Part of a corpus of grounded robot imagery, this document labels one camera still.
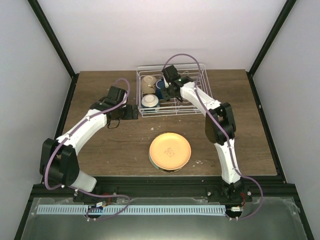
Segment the dark blue mug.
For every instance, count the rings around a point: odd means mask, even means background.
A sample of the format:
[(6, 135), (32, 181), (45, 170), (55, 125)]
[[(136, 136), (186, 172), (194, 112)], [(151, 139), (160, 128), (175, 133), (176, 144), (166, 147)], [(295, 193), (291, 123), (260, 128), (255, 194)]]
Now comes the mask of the dark blue mug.
[(159, 100), (163, 100), (161, 89), (165, 88), (165, 82), (163, 79), (160, 79), (155, 84), (155, 95), (158, 97)]

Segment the green plate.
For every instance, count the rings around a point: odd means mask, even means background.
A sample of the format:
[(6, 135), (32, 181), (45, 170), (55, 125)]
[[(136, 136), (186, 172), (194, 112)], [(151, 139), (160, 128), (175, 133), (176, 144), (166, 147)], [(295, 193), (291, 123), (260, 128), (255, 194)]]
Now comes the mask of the green plate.
[(177, 172), (190, 160), (190, 157), (159, 157), (149, 155), (151, 164), (162, 172)]

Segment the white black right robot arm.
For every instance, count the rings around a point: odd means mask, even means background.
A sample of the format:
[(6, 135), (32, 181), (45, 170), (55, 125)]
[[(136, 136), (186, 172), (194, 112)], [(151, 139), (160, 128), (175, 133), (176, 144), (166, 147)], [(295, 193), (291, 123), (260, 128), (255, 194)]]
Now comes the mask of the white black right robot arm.
[(162, 69), (164, 87), (160, 89), (164, 100), (187, 100), (205, 116), (205, 135), (214, 144), (220, 166), (223, 198), (229, 202), (240, 196), (242, 187), (241, 173), (235, 153), (236, 123), (232, 106), (212, 98), (198, 87), (196, 80), (181, 76), (178, 70), (170, 65)]

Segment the large cream ceramic bowl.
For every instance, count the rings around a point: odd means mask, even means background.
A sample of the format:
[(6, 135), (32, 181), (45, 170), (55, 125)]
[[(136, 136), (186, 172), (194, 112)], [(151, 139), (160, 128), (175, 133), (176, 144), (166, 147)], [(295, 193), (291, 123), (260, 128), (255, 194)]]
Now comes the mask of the large cream ceramic bowl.
[(156, 92), (156, 82), (155, 76), (146, 75), (140, 81), (140, 88), (144, 94), (154, 94)]

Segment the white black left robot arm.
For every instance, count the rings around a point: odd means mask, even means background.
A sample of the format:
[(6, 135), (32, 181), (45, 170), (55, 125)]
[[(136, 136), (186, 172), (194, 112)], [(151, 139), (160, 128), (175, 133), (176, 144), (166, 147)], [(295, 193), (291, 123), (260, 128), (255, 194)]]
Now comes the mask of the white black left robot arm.
[(138, 119), (138, 107), (127, 103), (129, 91), (111, 86), (107, 96), (93, 103), (85, 116), (70, 130), (56, 139), (48, 138), (42, 144), (39, 172), (44, 185), (54, 181), (56, 187), (70, 187), (84, 191), (89, 201), (97, 202), (102, 189), (93, 176), (80, 170), (78, 154), (83, 146), (100, 129), (109, 127), (111, 121)]

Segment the teal cup white interior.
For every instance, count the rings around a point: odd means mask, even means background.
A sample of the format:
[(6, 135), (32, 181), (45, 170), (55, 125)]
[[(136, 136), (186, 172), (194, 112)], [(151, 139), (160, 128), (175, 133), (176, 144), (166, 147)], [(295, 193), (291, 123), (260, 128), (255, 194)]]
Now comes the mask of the teal cup white interior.
[(160, 100), (154, 94), (147, 94), (142, 98), (141, 106), (143, 109), (147, 109), (148, 111), (159, 111)]

